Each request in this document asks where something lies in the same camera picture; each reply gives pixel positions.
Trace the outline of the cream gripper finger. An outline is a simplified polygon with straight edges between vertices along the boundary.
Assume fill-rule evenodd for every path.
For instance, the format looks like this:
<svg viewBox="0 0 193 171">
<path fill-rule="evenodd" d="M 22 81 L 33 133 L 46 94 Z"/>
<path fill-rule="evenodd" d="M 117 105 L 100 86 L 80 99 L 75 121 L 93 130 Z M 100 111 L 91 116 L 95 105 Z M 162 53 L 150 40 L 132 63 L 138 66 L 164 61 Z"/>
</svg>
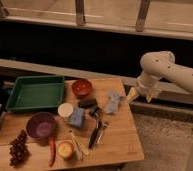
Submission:
<svg viewBox="0 0 193 171">
<path fill-rule="evenodd" d="M 126 96 L 126 100 L 128 103 L 131 103 L 134 100 L 136 100 L 138 97 L 139 97 L 138 91 L 136 90 L 135 87 L 132 87 Z"/>
<path fill-rule="evenodd" d="M 154 91 L 149 91 L 147 94 L 146 94 L 146 100 L 148 103 L 151 102 L 151 100 L 155 97 L 155 92 Z"/>
</svg>

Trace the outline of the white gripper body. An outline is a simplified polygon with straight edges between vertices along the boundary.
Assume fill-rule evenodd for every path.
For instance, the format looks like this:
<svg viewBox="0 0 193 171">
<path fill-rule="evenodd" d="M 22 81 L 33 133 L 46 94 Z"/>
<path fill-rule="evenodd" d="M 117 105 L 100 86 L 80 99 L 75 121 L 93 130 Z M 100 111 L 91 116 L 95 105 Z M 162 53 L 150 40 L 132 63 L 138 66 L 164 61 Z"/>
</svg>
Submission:
<svg viewBox="0 0 193 171">
<path fill-rule="evenodd" d="M 136 89 L 142 96 L 157 96 L 160 91 L 157 86 L 158 79 L 154 76 L 140 75 L 137 78 Z"/>
</svg>

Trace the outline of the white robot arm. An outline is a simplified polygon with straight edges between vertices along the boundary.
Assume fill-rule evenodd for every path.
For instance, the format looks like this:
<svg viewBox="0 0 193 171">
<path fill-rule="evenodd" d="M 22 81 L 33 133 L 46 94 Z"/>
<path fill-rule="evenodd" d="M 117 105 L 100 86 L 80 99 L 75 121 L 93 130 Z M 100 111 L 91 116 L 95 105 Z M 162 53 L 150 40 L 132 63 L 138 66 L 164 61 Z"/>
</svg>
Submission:
<svg viewBox="0 0 193 171">
<path fill-rule="evenodd" d="M 126 97 L 131 103 L 139 96 L 150 102 L 157 94 L 156 84 L 162 78 L 181 87 L 193 96 L 193 68 L 177 65 L 170 51 L 148 52 L 140 60 L 141 75 L 136 79 Z M 186 171 L 193 171 L 193 145 L 190 151 Z"/>
</svg>

